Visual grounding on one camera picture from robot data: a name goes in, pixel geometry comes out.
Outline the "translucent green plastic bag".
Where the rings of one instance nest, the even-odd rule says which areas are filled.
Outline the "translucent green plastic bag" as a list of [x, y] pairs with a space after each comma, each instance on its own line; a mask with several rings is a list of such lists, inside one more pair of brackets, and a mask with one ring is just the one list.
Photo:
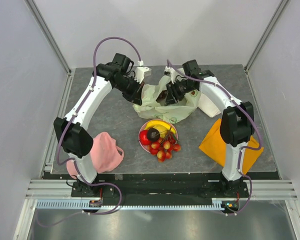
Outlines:
[[169, 76], [163, 76], [157, 85], [145, 84], [142, 89], [142, 105], [133, 104], [135, 112], [143, 119], [161, 119], [176, 124], [193, 113], [198, 105], [201, 92], [194, 90], [185, 94], [184, 99], [178, 103], [165, 105], [164, 100], [158, 97], [166, 90]]

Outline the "yellow fake banana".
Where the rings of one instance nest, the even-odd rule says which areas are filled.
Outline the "yellow fake banana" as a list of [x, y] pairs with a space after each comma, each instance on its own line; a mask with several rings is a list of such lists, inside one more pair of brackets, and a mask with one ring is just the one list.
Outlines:
[[171, 132], [172, 132], [173, 134], [175, 134], [175, 135], [177, 134], [177, 131], [176, 131], [175, 127], [174, 127], [172, 124], [167, 123], [167, 122], [165, 122], [165, 121], [163, 121], [163, 120], [160, 120], [160, 119], [154, 119], [154, 120], [148, 121], [148, 122], [145, 124], [144, 129], [145, 129], [145, 130], [148, 130], [148, 129], [153, 128], [153, 127], [155, 127], [155, 126], [162, 126], [162, 127], [164, 127], [167, 131], [168, 131], [168, 130], [171, 130]]

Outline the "yellow fake pear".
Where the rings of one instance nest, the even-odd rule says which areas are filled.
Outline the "yellow fake pear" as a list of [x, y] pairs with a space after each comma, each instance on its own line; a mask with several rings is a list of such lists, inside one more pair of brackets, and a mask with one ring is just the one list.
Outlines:
[[158, 130], [159, 135], [162, 139], [164, 139], [168, 133], [168, 129], [163, 125], [157, 124], [153, 126], [154, 129]]

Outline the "dark purple fake plum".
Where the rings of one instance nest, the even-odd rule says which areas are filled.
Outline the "dark purple fake plum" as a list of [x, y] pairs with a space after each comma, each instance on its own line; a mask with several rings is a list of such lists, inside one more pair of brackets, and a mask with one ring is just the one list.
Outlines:
[[147, 130], [146, 137], [149, 141], [156, 142], [161, 137], [161, 133], [152, 127]]

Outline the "red fake apple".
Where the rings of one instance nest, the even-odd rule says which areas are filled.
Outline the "red fake apple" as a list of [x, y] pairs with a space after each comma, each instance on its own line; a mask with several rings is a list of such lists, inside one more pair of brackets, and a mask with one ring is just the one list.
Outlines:
[[144, 146], [148, 146], [152, 143], [152, 141], [147, 137], [148, 131], [148, 129], [144, 129], [139, 133], [139, 142]]

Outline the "red strawberry bunch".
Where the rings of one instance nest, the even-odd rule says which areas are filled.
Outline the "red strawberry bunch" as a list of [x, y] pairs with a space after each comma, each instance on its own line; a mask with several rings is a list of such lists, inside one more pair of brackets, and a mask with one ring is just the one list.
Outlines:
[[158, 162], [163, 163], [173, 157], [173, 152], [179, 152], [181, 145], [175, 135], [168, 130], [165, 138], [159, 138], [157, 141], [148, 145], [149, 153], [157, 157]]

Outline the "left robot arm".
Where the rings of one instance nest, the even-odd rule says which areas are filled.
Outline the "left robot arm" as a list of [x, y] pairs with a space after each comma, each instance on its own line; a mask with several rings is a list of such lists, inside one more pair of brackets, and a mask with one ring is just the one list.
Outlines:
[[97, 174], [115, 169], [122, 162], [124, 151], [108, 133], [91, 137], [87, 129], [97, 108], [112, 89], [119, 90], [128, 102], [142, 104], [143, 79], [150, 69], [138, 66], [134, 76], [130, 76], [133, 66], [134, 62], [120, 53], [116, 53], [111, 62], [98, 64], [73, 109], [53, 122], [57, 149], [64, 150], [69, 156], [65, 161], [58, 160], [57, 164], [66, 165], [73, 178], [84, 182], [82, 191], [89, 197], [100, 191], [99, 183], [94, 181]]

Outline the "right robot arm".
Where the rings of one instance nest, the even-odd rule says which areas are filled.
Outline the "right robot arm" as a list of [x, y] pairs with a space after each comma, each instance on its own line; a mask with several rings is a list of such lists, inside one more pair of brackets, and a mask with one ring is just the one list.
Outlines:
[[196, 60], [189, 60], [178, 69], [167, 62], [165, 71], [170, 74], [167, 84], [167, 103], [179, 102], [187, 93], [197, 90], [205, 95], [222, 114], [199, 146], [207, 156], [222, 165], [222, 182], [219, 191], [225, 197], [237, 191], [236, 183], [244, 177], [242, 170], [245, 150], [260, 150], [260, 143], [249, 144], [257, 127], [254, 107], [242, 102], [226, 90], [210, 70], [202, 70]]

